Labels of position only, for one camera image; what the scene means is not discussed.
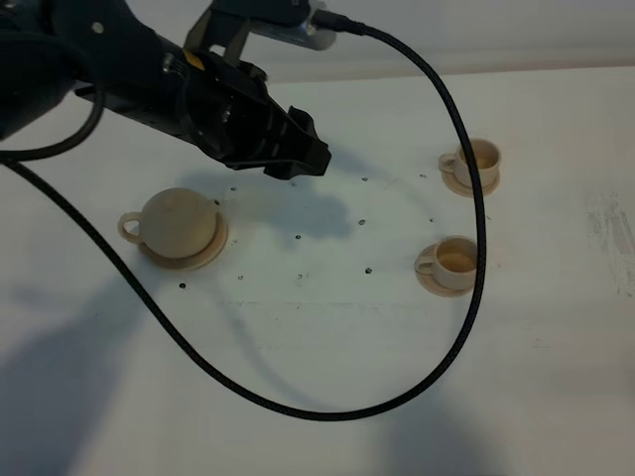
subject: beige saucer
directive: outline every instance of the beige saucer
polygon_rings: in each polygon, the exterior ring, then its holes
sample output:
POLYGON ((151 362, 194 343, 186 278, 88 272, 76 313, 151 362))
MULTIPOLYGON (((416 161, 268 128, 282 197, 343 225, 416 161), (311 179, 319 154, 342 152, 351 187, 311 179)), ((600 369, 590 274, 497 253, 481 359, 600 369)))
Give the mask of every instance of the beige saucer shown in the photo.
POLYGON ((201 251, 186 258, 165 258, 158 255, 145 243, 139 244, 139 251, 146 255, 157 266, 173 271, 191 271, 211 263, 223 250, 227 243, 227 222, 220 212, 216 213, 216 229, 211 241, 201 251))
MULTIPOLYGON (((429 246, 428 248, 426 248, 424 251, 422 251, 419 254, 419 257, 433 256, 433 252, 435 251, 436 246, 437 244, 429 246)), ((417 273, 417 271, 415 271, 415 275, 417 275, 417 280, 419 281, 419 284, 423 286, 426 289, 426 291, 429 291, 433 295, 441 296, 442 298, 459 298, 461 296, 465 296, 466 294, 472 291, 472 289, 463 290, 463 291, 449 290, 448 288, 444 288, 439 283, 437 283, 437 281, 432 275, 424 275, 423 273, 417 273)))
MULTIPOLYGON (((472 192, 472 188, 470 186, 463 185, 460 181, 456 179, 453 173, 449 172, 441 172, 442 178, 444 179, 445 185, 447 188, 452 190, 454 193, 458 193, 461 196, 474 196, 472 192)), ((492 191, 494 191, 498 184, 500 183, 500 172, 496 175, 494 181, 488 185, 483 187, 483 196, 489 195, 492 191)))

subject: white table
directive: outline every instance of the white table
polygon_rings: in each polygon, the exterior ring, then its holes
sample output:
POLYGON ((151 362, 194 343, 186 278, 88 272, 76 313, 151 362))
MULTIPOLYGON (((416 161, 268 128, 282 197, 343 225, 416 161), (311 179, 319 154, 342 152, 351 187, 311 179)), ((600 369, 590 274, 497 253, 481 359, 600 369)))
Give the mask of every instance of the white table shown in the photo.
MULTIPOLYGON (((483 304, 448 373, 368 420, 296 420, 224 390, 69 219, 2 171, 0 474, 632 474, 635 68, 447 84, 470 134, 504 155, 483 304)), ((271 93, 314 116, 326 177, 233 173, 111 113, 32 167, 238 382, 312 410, 378 403, 437 365, 465 314, 468 297, 434 297, 413 272, 427 245, 474 235, 471 201, 437 168, 454 132, 421 78, 271 93), (116 232, 170 186, 225 200, 227 248, 194 273, 153 268, 116 232)), ((60 139, 87 108, 70 99, 10 146, 60 139)))

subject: cup handle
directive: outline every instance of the cup handle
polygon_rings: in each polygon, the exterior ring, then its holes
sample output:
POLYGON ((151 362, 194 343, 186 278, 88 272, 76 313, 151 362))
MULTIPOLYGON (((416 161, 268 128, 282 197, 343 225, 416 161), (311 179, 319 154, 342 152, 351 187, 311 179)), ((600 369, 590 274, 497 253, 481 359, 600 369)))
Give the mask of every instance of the cup handle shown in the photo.
POLYGON ((415 271, 420 275, 431 275, 433 273, 433 256, 420 256, 415 262, 415 271))
POLYGON ((439 159, 439 169, 441 172, 451 174, 454 172, 454 161, 456 160, 456 154, 444 154, 439 159))
POLYGON ((119 223, 117 223, 117 231, 124 240, 129 241, 130 243, 133 243, 135 245, 139 245, 143 243, 141 236, 133 235, 128 230, 126 230, 126 223, 130 223, 131 221, 141 222, 141 213, 138 213, 136 211, 132 213, 124 213, 121 218, 119 218, 119 223))

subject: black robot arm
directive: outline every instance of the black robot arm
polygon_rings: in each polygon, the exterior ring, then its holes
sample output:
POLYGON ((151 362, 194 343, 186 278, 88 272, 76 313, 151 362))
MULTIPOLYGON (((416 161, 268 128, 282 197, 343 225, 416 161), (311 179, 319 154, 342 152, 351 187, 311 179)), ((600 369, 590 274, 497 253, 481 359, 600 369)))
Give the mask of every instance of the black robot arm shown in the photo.
MULTIPOLYGON (((328 48, 334 33, 311 23, 320 6, 215 0, 182 49, 139 22, 124 0, 0 0, 0 34, 64 40, 94 61, 111 111, 194 144, 231 169, 262 167, 271 177, 290 179, 322 176, 328 146, 311 116, 281 109, 267 92, 266 73, 240 55, 249 33, 328 48), (209 50, 214 45, 225 48, 223 56, 209 50)), ((93 97, 89 78, 54 48, 0 45, 0 71, 0 140, 73 89, 93 97)))

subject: white wall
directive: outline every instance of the white wall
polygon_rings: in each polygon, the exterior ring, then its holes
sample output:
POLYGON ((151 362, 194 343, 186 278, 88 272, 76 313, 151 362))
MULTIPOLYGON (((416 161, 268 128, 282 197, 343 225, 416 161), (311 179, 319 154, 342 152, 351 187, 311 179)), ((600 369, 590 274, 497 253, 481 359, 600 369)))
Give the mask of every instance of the white wall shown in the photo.
MULTIPOLYGON (((181 44, 209 2, 129 3, 143 22, 181 44)), ((328 5, 398 36, 443 72, 635 64, 633 0, 330 0, 328 5)), ((254 36, 245 58, 274 80, 413 71, 378 42, 349 35, 319 53, 254 36)))

